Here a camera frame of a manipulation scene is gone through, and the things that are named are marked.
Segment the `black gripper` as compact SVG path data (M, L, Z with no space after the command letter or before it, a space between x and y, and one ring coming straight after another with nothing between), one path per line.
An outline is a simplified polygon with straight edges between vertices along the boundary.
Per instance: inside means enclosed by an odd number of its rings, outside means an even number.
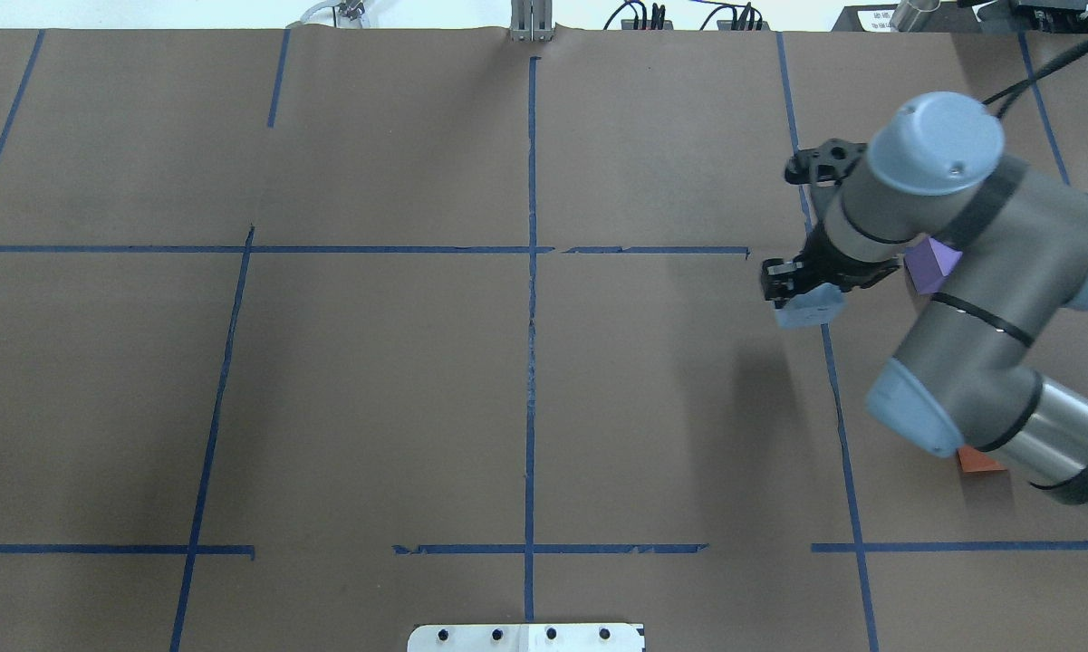
M809 231L795 260L768 257L761 263L761 293L764 302L791 302L826 283L841 292L868 290L899 269L897 256L865 263L839 251L825 227L817 226Z

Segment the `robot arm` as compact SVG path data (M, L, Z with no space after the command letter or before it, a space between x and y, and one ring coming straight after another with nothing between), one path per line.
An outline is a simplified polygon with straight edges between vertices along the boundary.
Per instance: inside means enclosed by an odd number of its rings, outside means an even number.
M783 175L815 220L796 256L761 265L780 325L828 322L915 239L953 248L867 411L926 453L970 446L1088 509L1088 398L1024 362L1054 313L1088 312L1088 193L1006 153L1002 120L953 91L908 99L867 143L798 149Z

